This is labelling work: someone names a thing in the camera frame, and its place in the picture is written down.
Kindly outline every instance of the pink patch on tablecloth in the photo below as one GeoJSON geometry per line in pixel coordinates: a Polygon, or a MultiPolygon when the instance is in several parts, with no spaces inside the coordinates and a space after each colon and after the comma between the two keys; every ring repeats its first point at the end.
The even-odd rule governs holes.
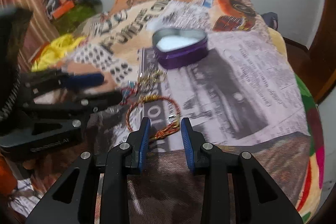
{"type": "Polygon", "coordinates": [[[316,151],[316,161],[320,171],[319,187],[320,189],[322,189],[323,175],[324,175],[324,146],[320,147],[316,151]]]}

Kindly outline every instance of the silver screw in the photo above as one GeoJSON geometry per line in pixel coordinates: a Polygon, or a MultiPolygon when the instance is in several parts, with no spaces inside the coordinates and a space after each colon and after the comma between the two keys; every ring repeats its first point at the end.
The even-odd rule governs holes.
{"type": "Polygon", "coordinates": [[[80,120],[73,120],[72,125],[73,127],[80,127],[81,126],[81,121],[80,120]]]}
{"type": "Polygon", "coordinates": [[[213,148],[213,145],[212,145],[211,143],[204,143],[204,144],[203,144],[203,148],[204,148],[205,150],[210,150],[210,149],[213,148]]]}
{"type": "Polygon", "coordinates": [[[83,160],[86,160],[88,157],[90,157],[90,152],[83,152],[83,153],[81,153],[81,158],[83,159],[83,160]]]}
{"type": "Polygon", "coordinates": [[[120,149],[122,149],[122,150],[126,150],[126,149],[129,148],[129,144],[128,144],[128,143],[121,143],[121,144],[119,145],[119,147],[120,147],[120,149]]]}
{"type": "Polygon", "coordinates": [[[251,153],[249,153],[249,152],[243,152],[242,154],[241,154],[241,156],[243,157],[243,158],[245,158],[245,159],[250,159],[251,158],[251,153]]]}
{"type": "Polygon", "coordinates": [[[88,99],[83,99],[83,100],[81,100],[81,104],[82,104],[82,106],[87,106],[89,104],[89,100],[88,99]]]}

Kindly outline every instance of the baseboard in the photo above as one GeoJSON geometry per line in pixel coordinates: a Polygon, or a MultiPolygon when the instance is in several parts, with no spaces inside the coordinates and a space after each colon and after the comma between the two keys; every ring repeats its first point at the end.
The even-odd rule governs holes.
{"type": "Polygon", "coordinates": [[[285,38],[285,37],[284,37],[283,39],[284,39],[284,41],[285,41],[287,44],[292,45],[292,46],[294,46],[294,47],[298,47],[298,48],[304,50],[305,52],[308,52],[308,48],[307,48],[305,45],[302,45],[302,44],[300,44],[300,43],[298,43],[298,42],[295,42],[295,41],[293,41],[293,40],[291,40],[291,39],[289,39],[289,38],[285,38]]]}

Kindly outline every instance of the bangle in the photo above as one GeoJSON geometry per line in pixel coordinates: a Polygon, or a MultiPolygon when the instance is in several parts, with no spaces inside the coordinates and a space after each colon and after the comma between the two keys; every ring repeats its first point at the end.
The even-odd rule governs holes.
{"type": "Polygon", "coordinates": [[[128,128],[128,130],[130,132],[133,131],[130,122],[129,122],[129,116],[132,112],[132,110],[134,108],[136,108],[139,104],[144,104],[147,102],[152,102],[152,101],[156,101],[156,100],[166,100],[168,102],[170,102],[176,110],[176,120],[172,121],[169,125],[167,125],[164,129],[157,131],[157,133],[155,133],[154,135],[150,136],[150,142],[152,141],[156,141],[156,140],[161,140],[166,138],[167,136],[174,134],[175,132],[180,130],[180,108],[178,106],[178,104],[171,98],[166,97],[166,96],[161,96],[161,95],[156,95],[156,94],[152,94],[152,95],[147,95],[147,96],[143,96],[140,97],[139,100],[137,102],[134,102],[133,104],[131,104],[131,106],[129,107],[127,114],[126,114],[126,126],[128,128]]]}

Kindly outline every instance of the yellow fabric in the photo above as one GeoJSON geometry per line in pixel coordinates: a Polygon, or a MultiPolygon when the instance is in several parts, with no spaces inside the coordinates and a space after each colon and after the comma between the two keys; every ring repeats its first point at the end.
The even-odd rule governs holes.
{"type": "Polygon", "coordinates": [[[271,36],[273,45],[276,46],[278,52],[280,52],[280,54],[285,56],[287,59],[286,44],[281,34],[277,32],[276,30],[273,30],[270,27],[268,27],[268,32],[269,32],[269,35],[271,36]]]}
{"type": "Polygon", "coordinates": [[[65,34],[53,40],[41,52],[41,56],[35,60],[31,71],[45,70],[65,57],[68,52],[75,49],[85,37],[74,39],[71,34],[65,34]]]}

